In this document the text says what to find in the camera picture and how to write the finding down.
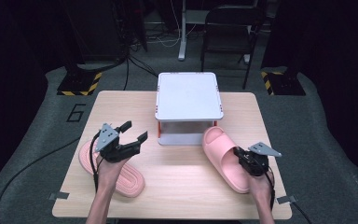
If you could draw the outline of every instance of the yellow and black hazard tape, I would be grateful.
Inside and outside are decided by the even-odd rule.
[[[87,91],[57,91],[57,95],[67,95],[67,96],[92,95],[95,89],[97,89],[98,82],[100,81],[102,75],[103,75],[102,73],[98,73],[97,75],[95,75],[95,78],[92,81],[92,84]]]
[[[269,82],[269,74],[271,74],[271,73],[261,72],[261,77],[264,80],[264,85],[266,86],[268,95],[275,95],[274,90],[272,89],[271,83]],[[272,74],[283,75],[283,73],[280,73],[280,72],[272,72]]]

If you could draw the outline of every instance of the pink slipper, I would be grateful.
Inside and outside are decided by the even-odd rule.
[[[238,163],[233,149],[237,145],[218,126],[208,128],[202,139],[202,147],[214,168],[238,193],[249,192],[246,171]]]
[[[94,146],[97,146],[98,139],[94,142]],[[79,161],[83,168],[92,175],[92,168],[90,164],[90,144],[91,141],[88,141],[79,151]],[[93,161],[96,167],[96,159],[98,157],[98,152],[93,152]],[[124,164],[121,169],[120,176],[118,177],[116,183],[116,192],[129,197],[134,198],[138,196],[145,187],[145,179],[142,174],[136,170],[134,167],[130,166],[128,162]]]

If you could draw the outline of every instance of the gray carpet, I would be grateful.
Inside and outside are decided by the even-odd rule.
[[[277,163],[286,192],[298,198],[297,204],[313,223],[358,223],[358,184],[354,178],[358,169],[326,128],[324,110],[314,85],[299,75],[306,96],[269,96],[266,91],[259,67],[268,37],[262,34],[259,38],[245,90],[241,88],[244,72],[241,70],[243,64],[236,64],[238,57],[207,55],[205,71],[216,73],[220,91],[255,94],[270,142],[283,154]],[[183,62],[177,60],[179,44],[164,47],[160,43],[149,43],[148,52],[132,50],[131,55],[147,63],[157,74],[197,72],[200,70],[200,43],[200,36],[191,36]],[[107,63],[89,63],[83,67],[91,69],[104,65]],[[60,68],[47,73],[45,101],[0,174],[0,193],[7,181],[27,164],[76,140],[83,132],[98,92],[123,90],[126,73],[125,63],[103,72],[91,96],[56,95],[65,70]],[[157,82],[156,77],[130,63],[127,91],[154,91]],[[82,117],[79,122],[67,122],[75,105],[83,111]],[[0,203],[1,223],[84,223],[84,218],[54,217],[51,214],[54,201],[48,199],[50,193],[60,190],[76,146],[77,141],[36,162],[14,179]],[[277,222],[307,223],[301,213],[292,208],[292,218]],[[241,222],[257,223],[256,220]]]

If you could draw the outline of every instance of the black chair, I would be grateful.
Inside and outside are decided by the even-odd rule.
[[[247,63],[245,89],[252,64],[255,43],[260,26],[265,19],[264,10],[250,6],[219,6],[206,16],[201,51],[201,72],[204,69],[205,53],[239,54],[242,60],[250,55]]]

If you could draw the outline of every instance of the white desk leg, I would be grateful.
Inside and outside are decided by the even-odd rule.
[[[183,61],[185,59],[186,54],[186,0],[183,0],[182,3],[182,37],[180,41],[179,48],[179,61]]]

